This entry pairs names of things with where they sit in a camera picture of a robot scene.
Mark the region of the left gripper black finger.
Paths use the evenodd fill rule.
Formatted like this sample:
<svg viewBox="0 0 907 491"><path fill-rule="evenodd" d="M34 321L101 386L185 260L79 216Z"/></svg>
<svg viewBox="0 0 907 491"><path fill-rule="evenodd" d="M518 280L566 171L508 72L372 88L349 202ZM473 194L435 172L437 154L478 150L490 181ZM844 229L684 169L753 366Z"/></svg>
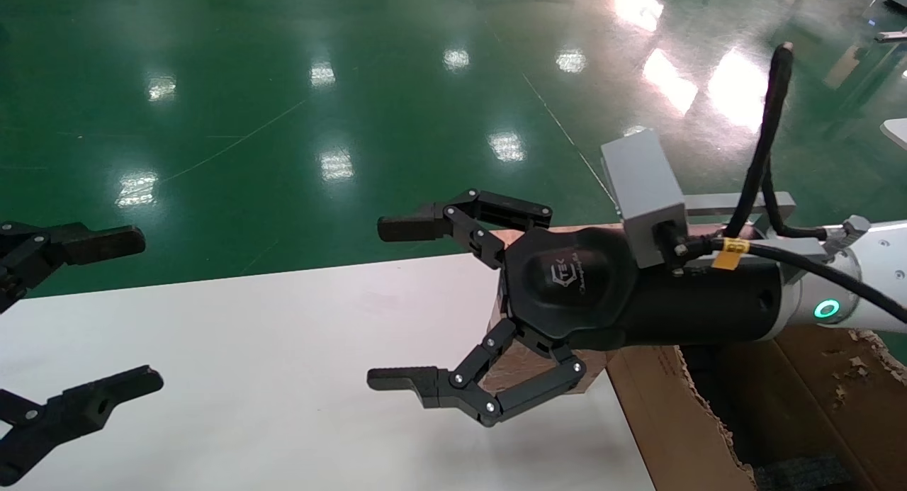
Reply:
<svg viewBox="0 0 907 491"><path fill-rule="evenodd" d="M1 391L1 420L10 424L1 439L1 485L15 485L49 453L102 430L114 408L158 392L163 378L149 366L78 385L39 405Z"/></svg>
<svg viewBox="0 0 907 491"><path fill-rule="evenodd" d="M78 222L52 227L2 222L1 313L61 267L110 261L145 250L145 234L132 225L90 230Z"/></svg>

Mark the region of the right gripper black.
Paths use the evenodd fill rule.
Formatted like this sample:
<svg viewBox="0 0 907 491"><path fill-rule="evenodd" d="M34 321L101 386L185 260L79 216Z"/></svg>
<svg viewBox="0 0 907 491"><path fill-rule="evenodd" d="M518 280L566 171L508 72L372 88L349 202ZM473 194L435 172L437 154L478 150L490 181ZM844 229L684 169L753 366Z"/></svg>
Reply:
<svg viewBox="0 0 907 491"><path fill-rule="evenodd" d="M779 319L783 281L773 263L744 261L735 271L705 268L681 276L663 265L641 269L623 230L550 232L552 217L548 205L476 188L412 215L379 217L383 242L450 237L487 267L502 268L509 319L453 371L372 368L369 388L411 390L423 408L456 408L492 427L574 390L587 366L571 349L755 342ZM526 233L505 251L485 223ZM513 342L546 349L553 368L499 393L483 390L480 382Z"/></svg>

